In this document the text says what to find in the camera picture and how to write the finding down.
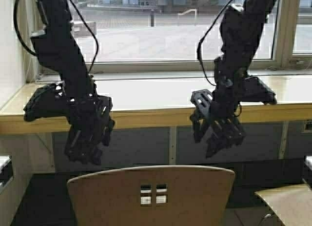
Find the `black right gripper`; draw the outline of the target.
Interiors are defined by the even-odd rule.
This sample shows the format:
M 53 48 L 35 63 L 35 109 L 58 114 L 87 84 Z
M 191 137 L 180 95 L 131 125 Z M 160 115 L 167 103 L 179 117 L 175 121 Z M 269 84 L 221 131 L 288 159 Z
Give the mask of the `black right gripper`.
M 211 91 L 193 91 L 190 101 L 195 106 L 190 115 L 195 143 L 201 142 L 209 128 L 212 130 L 207 139 L 206 158 L 211 158 L 224 148 L 242 144 L 245 138 L 242 124 L 234 114 L 218 112 L 219 104 L 213 100 Z

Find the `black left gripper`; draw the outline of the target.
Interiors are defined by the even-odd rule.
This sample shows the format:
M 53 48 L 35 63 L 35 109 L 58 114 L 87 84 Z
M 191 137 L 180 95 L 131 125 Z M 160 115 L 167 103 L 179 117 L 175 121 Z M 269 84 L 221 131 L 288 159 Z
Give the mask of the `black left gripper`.
M 108 146 L 115 121 L 110 112 L 112 98 L 89 95 L 70 104 L 71 125 L 64 154 L 69 160 L 82 160 L 83 164 L 101 164 L 102 150 L 99 144 Z

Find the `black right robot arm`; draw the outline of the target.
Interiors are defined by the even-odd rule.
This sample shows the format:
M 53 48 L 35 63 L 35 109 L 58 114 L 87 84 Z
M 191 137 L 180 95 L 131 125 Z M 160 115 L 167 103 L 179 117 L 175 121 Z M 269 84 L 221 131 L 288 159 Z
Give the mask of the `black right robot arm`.
M 201 89 L 191 95 L 195 106 L 190 116 L 194 140 L 199 143 L 208 129 L 206 157 L 242 144 L 246 133 L 236 111 L 242 102 L 277 104 L 276 94 L 249 67 L 259 48 L 264 25 L 277 0 L 228 2 L 219 12 L 222 55 L 214 60 L 213 91 Z

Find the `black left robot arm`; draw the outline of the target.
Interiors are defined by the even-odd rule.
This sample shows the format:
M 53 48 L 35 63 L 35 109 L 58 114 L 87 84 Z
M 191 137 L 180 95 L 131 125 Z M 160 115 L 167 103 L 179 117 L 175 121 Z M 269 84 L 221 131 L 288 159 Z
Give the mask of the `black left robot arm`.
M 70 161 L 101 164 L 115 125 L 112 99 L 100 95 L 72 34 L 67 0 L 37 0 L 44 28 L 31 35 L 39 63 L 58 72 L 60 81 L 38 88 L 24 107 L 24 120 L 65 117 L 70 124 L 64 153 Z

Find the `left robot base rail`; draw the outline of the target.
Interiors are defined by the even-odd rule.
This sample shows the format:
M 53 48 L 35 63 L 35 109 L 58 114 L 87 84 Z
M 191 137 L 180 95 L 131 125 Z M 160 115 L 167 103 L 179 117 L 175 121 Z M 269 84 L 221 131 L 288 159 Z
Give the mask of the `left robot base rail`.
M 7 185 L 13 180 L 14 172 L 12 156 L 3 155 L 0 157 L 0 192 L 2 193 Z

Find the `right robot base rail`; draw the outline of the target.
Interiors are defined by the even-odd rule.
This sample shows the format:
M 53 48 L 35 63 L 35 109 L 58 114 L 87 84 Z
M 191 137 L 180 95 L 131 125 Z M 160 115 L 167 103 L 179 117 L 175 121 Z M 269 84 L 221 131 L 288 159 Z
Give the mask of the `right robot base rail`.
M 311 188 L 312 187 L 312 157 L 305 156 L 303 162 L 302 180 Z

